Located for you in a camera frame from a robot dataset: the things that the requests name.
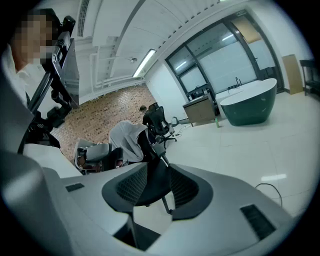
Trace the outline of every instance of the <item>freestanding bathtub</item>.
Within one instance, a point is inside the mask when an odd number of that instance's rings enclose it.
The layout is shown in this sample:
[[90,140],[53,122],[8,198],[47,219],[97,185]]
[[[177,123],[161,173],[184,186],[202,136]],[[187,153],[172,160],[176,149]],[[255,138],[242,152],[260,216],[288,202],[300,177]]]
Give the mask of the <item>freestanding bathtub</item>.
[[220,105],[233,126],[259,124],[269,117],[276,94],[277,80],[269,78],[224,99]]

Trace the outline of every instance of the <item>white ceiling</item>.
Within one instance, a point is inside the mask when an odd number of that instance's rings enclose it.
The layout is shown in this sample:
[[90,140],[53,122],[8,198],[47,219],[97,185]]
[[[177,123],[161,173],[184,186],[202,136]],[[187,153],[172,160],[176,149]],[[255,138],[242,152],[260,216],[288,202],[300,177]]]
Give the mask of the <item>white ceiling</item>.
[[[60,21],[72,16],[76,26],[80,103],[108,92],[141,84],[143,75],[166,49],[201,18],[244,0],[44,0]],[[83,36],[77,36],[79,13],[87,3]],[[139,80],[133,73],[150,49],[157,50]]]

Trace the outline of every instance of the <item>ceiling vent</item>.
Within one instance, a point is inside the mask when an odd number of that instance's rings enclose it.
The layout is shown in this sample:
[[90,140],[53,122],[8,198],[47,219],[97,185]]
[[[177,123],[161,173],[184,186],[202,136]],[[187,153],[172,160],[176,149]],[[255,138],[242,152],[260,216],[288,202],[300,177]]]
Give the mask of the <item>ceiling vent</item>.
[[89,2],[90,0],[83,0],[80,7],[79,20],[78,20],[78,37],[81,37],[81,38],[84,36],[85,20],[86,20]]

